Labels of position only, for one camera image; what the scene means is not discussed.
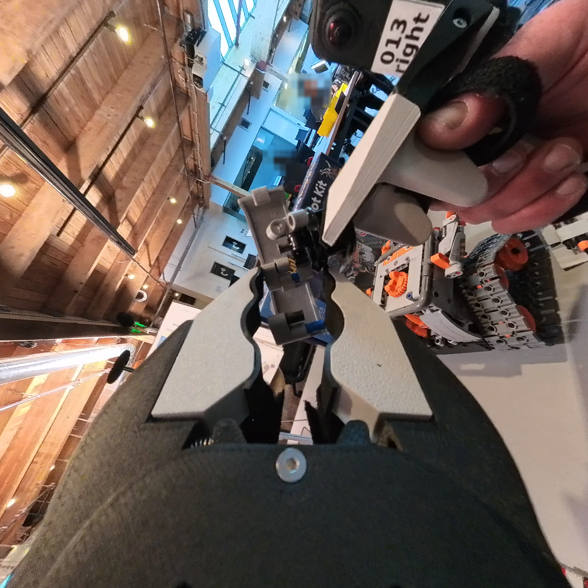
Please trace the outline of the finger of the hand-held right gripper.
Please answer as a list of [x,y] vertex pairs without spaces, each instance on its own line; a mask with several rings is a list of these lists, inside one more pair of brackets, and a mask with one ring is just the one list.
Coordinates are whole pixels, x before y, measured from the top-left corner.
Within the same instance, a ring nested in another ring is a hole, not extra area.
[[322,240],[335,244],[420,118],[417,105],[389,95],[330,186]]
[[389,184],[378,184],[354,216],[355,229],[401,245],[419,246],[432,232],[432,223],[415,196]]

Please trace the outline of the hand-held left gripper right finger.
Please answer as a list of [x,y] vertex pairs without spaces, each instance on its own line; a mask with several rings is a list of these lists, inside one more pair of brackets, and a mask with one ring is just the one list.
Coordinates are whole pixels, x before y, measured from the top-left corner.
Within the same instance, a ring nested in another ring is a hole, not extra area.
[[429,420],[432,410],[388,314],[344,276],[324,276],[326,327],[319,399],[342,423],[379,430],[386,419]]

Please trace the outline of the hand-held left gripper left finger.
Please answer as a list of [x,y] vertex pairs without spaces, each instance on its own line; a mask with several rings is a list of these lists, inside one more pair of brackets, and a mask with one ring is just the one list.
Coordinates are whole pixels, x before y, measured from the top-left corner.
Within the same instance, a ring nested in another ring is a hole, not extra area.
[[250,271],[199,312],[151,410],[156,420],[241,424],[267,397],[261,351],[260,271]]

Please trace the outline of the small white blue connector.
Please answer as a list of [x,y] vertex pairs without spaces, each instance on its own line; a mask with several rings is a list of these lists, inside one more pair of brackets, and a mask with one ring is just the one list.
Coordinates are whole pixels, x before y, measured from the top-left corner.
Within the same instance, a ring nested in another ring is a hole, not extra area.
[[326,334],[311,287],[312,269],[298,270],[293,258],[281,256],[261,266],[265,289],[263,304],[269,304],[268,327],[279,345]]

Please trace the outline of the grey curved panel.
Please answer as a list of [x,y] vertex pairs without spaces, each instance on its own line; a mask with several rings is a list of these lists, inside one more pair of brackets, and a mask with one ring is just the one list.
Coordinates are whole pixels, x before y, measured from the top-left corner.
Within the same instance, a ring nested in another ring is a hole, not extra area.
[[274,291],[299,288],[313,276],[308,253],[313,217],[307,210],[290,212],[283,187],[260,187],[240,199],[263,278]]

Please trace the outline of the person's right hand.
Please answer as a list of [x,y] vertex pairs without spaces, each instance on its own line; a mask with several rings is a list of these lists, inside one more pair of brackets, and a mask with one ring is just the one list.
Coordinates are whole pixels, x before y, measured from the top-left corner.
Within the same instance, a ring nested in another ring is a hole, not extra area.
[[536,67],[542,96],[531,135],[481,167],[488,198],[458,209],[468,224],[501,234],[540,229],[578,207],[587,192],[587,1],[541,11],[495,55]]

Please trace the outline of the blue cardboard box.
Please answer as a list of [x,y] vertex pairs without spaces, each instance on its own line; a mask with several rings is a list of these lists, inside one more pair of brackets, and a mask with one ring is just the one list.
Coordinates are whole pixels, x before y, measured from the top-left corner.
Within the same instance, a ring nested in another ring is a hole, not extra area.
[[[308,163],[307,173],[297,192],[292,210],[309,208],[319,215],[326,204],[329,188],[342,165],[338,160],[322,152],[315,154]],[[375,275],[377,262],[383,254],[382,250],[385,249],[389,253],[398,243],[358,228],[355,228],[355,233],[355,251],[347,258],[343,258],[339,267],[349,281],[360,285]]]

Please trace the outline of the grey orange tracked toy robot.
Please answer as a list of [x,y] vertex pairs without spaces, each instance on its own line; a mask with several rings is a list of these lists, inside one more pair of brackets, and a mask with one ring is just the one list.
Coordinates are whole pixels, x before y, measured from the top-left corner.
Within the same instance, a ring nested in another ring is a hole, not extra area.
[[436,353],[564,343],[551,256],[535,231],[495,233],[468,252],[465,223],[447,212],[422,245],[386,242],[366,294]]

